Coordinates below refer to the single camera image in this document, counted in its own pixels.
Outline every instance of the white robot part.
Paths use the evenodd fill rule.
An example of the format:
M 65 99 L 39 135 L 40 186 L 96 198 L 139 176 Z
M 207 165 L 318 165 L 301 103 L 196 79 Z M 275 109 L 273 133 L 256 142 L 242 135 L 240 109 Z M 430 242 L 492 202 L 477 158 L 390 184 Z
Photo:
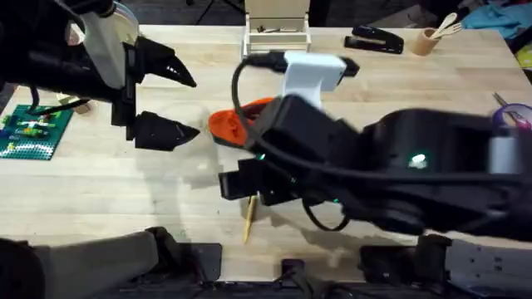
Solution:
M 332 54 L 286 51 L 284 59 L 288 68 L 281 96 L 296 94 L 320 110 L 321 92 L 334 91 L 347 67 L 342 59 Z
M 81 19 L 86 28 L 83 45 L 98 74 L 109 87 L 122 88 L 126 83 L 126 57 L 115 21 L 94 12 L 81 15 Z

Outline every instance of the lego baseplate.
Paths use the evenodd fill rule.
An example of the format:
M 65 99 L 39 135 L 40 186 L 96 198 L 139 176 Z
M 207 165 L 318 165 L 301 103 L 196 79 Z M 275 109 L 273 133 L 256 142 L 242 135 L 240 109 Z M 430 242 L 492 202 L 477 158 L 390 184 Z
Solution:
M 0 158 L 39 159 L 52 158 L 57 145 L 72 117 L 72 110 L 50 115 L 33 116 L 26 113 L 30 105 L 17 105 L 11 115 L 6 115 L 0 125 Z M 44 110 L 49 106 L 38 106 Z

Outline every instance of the stapler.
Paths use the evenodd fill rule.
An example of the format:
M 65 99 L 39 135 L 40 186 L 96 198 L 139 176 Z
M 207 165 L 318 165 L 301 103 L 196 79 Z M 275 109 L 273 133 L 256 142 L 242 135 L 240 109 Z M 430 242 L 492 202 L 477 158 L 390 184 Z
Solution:
M 345 37 L 343 46 L 368 51 L 401 54 L 405 42 L 397 35 L 368 26 L 352 29 L 352 36 Z

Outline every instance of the wooden cup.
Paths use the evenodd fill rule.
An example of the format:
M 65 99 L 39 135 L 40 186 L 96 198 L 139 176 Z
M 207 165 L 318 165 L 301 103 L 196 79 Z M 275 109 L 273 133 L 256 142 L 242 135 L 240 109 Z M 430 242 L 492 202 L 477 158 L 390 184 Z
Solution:
M 416 41 L 410 48 L 410 51 L 419 56 L 427 56 L 431 54 L 432 49 L 441 40 L 441 37 L 431 38 L 431 35 L 436 31 L 435 28 L 425 28 L 417 36 Z

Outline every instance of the wooden table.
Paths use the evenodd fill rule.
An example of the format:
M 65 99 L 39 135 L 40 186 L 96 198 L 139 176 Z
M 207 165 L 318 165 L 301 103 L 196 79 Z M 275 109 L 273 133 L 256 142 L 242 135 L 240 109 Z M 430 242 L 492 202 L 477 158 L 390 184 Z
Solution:
M 224 280 L 270 280 L 286 257 L 304 258 L 321 277 L 358 279 L 361 245 L 415 242 L 360 222 L 351 222 L 341 233 L 321 232 L 295 201 L 259 207 L 258 222 L 243 245 L 245 202 L 220 197 L 217 173 L 235 169 L 237 159 L 248 154 L 215 145 L 206 129 L 211 112 L 231 107 L 229 83 L 239 61 L 242 29 L 143 26 L 141 31 L 175 48 L 198 87 L 147 76 L 137 88 L 138 111 L 196 126 L 202 134 L 171 153 L 135 149 L 123 128 L 110 126 L 110 106 L 92 102 L 91 113 L 73 116 L 51 161 L 0 160 L 0 235 L 54 245 L 162 225 L 181 242 L 222 243 Z M 343 37 L 350 31 L 314 28 L 312 50 L 349 56 L 361 66 L 357 77 L 323 95 L 330 115 L 358 128 L 406 107 L 488 115 L 497 107 L 494 91 L 508 102 L 532 104 L 532 86 L 498 32 L 465 30 L 444 38 L 430 56 L 418 57 L 407 49 L 400 56 L 344 49 Z M 406 47 L 418 33 L 391 31 L 405 38 Z M 281 79 L 269 71 L 246 70 L 240 98 L 275 96 Z M 4 114 L 30 102 L 28 89 L 19 88 Z M 55 105 L 57 100 L 42 92 L 42 102 Z M 335 204 L 315 209 L 325 223 L 340 219 Z

